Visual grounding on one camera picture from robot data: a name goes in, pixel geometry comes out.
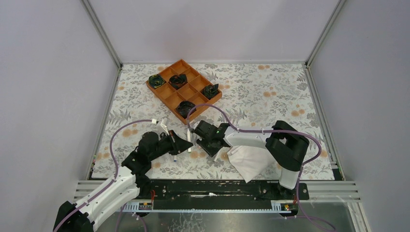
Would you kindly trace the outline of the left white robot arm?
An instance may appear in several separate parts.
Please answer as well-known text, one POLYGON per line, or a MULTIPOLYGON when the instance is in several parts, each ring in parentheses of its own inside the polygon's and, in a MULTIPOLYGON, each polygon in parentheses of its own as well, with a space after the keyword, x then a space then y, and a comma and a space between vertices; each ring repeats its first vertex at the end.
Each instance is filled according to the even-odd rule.
POLYGON ((173 130, 158 135, 146 132, 117 172, 82 199, 66 201, 58 211, 55 232, 94 232, 124 204, 138 196, 155 197, 146 173, 152 161, 164 154, 178 155, 193 146, 173 130))

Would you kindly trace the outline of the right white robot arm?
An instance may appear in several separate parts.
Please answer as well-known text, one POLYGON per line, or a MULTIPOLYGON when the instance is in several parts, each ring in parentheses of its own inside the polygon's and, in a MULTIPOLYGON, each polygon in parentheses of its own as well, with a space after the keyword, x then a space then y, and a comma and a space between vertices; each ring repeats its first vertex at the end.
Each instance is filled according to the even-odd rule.
POLYGON ((191 131, 198 136, 196 143, 210 156, 228 148, 228 160, 245 182, 273 163, 279 164, 279 184, 286 189, 296 187, 309 147, 309 140, 284 121, 277 121, 271 128, 240 129, 229 123, 217 127, 202 120, 191 131))

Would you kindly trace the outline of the dark blue rolled tie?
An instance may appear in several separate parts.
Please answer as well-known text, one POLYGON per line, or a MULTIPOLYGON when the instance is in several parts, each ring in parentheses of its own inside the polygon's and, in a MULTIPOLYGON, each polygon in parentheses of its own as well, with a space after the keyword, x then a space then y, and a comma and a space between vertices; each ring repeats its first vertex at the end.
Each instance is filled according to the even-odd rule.
POLYGON ((192 108, 195 107, 195 104, 190 101, 181 101, 180 104, 176 107, 175 111, 184 119, 187 118, 188 113, 192 108))

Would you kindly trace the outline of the white folded cloth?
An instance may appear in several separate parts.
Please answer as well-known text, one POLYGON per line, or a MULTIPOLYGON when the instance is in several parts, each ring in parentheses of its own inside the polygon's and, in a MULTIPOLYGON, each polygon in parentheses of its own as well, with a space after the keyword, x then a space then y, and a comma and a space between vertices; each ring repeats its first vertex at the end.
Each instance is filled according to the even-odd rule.
POLYGON ((276 162, 267 149, 260 147, 234 146, 227 152, 227 155, 229 162, 246 183, 276 162))

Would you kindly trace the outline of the dark green rolled tie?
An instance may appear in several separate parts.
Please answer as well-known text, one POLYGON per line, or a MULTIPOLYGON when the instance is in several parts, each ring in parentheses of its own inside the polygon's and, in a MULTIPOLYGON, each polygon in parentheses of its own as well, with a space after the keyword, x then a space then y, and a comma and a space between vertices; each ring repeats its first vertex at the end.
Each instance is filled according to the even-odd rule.
POLYGON ((207 98, 207 99, 212 99, 214 98, 216 95, 219 94, 219 84, 215 84, 215 85, 207 85, 205 86, 202 90, 201 93, 207 98))

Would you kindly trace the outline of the orange wooden compartment tray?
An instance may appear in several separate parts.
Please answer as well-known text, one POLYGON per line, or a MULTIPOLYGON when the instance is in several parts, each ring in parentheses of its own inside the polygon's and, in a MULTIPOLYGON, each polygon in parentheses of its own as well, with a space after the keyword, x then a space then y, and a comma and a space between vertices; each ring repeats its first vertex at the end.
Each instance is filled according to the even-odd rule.
POLYGON ((192 111, 189 116, 189 120, 193 120, 203 113, 207 106, 205 104, 215 104, 219 99, 222 98, 222 92, 219 90, 219 94, 212 99, 207 99, 202 93, 201 90, 207 85, 215 85, 201 75, 196 69, 189 65, 183 59, 178 60, 169 67, 158 73, 166 81, 166 83, 159 87, 158 89, 153 89, 148 85, 148 80, 146 81, 146 86, 151 90, 154 95, 160 99, 162 103, 183 123, 187 124, 187 120, 182 118, 176 111, 176 107, 182 101, 190 101, 199 106, 192 111), (188 80, 188 83, 185 84, 182 88, 175 90, 170 84, 169 79, 173 75, 185 74, 188 80))

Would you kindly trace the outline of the green patterned rolled tie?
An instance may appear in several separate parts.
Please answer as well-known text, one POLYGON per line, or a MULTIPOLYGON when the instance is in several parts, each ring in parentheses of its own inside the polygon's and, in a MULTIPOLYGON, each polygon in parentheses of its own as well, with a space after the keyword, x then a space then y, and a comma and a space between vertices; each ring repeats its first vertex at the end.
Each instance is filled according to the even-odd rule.
POLYGON ((153 89, 158 89, 159 87, 163 86, 165 83, 166 81, 159 74, 151 75, 148 78, 148 85, 151 86, 153 89))

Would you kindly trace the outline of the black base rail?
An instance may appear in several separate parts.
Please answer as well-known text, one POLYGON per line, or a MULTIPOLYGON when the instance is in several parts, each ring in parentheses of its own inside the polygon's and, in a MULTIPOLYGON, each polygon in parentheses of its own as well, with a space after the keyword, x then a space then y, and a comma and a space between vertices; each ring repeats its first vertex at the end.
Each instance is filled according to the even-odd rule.
POLYGON ((271 210, 273 202, 309 200, 306 184, 289 190, 278 181, 154 179, 136 197, 153 210, 271 210))

